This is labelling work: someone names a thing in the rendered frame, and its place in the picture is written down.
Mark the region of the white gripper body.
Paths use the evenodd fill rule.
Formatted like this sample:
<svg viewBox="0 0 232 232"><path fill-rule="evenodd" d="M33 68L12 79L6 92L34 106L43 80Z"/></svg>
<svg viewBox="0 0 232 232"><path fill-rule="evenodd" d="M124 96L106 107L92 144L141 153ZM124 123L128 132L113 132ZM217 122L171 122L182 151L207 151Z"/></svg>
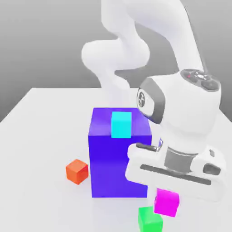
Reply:
<svg viewBox="0 0 232 232"><path fill-rule="evenodd" d="M223 158L201 154L193 159L189 174L173 174L164 166L160 154L132 154L125 176L127 180L165 189L193 198L220 201L226 192L226 164Z"/></svg>

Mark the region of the small magenta cube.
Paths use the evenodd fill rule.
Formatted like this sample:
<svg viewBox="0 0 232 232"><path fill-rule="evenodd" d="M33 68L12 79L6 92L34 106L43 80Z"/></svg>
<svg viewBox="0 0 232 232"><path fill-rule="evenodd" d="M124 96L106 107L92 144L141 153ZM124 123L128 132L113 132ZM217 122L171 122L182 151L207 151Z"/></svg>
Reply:
<svg viewBox="0 0 232 232"><path fill-rule="evenodd" d="M175 217L180 203L179 194L157 188L154 200L154 213Z"/></svg>

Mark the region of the small green cube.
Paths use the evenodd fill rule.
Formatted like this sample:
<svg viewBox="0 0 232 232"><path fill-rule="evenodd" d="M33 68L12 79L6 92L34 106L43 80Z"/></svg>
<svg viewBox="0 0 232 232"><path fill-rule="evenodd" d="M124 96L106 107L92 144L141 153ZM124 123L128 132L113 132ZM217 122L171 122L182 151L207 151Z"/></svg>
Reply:
<svg viewBox="0 0 232 232"><path fill-rule="evenodd" d="M163 219L160 214L154 213L152 206L138 209L138 224L140 232L162 232Z"/></svg>

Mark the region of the small cyan cube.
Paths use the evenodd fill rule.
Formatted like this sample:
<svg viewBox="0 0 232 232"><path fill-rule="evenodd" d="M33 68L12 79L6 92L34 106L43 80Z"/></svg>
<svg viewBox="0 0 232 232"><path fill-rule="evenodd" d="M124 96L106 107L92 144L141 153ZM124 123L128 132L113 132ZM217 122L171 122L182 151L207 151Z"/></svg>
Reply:
<svg viewBox="0 0 232 232"><path fill-rule="evenodd" d="M114 111L111 116L111 137L131 138L132 113Z"/></svg>

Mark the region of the small orange cube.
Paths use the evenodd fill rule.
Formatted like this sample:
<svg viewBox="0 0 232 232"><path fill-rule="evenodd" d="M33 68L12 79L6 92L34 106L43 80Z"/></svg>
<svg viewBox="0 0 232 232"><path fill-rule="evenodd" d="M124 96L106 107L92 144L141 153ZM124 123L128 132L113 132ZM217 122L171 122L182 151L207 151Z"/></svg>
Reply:
<svg viewBox="0 0 232 232"><path fill-rule="evenodd" d="M89 176L88 164L75 159L66 166L66 176L68 180L79 185Z"/></svg>

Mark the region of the large blue box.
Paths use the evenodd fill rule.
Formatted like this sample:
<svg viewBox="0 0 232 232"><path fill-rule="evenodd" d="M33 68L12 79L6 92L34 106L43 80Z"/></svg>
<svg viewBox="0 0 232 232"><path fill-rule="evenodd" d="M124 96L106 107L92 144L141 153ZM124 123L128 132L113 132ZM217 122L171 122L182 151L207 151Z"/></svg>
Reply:
<svg viewBox="0 0 232 232"><path fill-rule="evenodd" d="M131 138L111 137L113 112L131 112ZM137 108L94 108L88 133L92 197L146 198L147 186L125 178L127 150L131 144L150 145L152 134L148 119Z"/></svg>

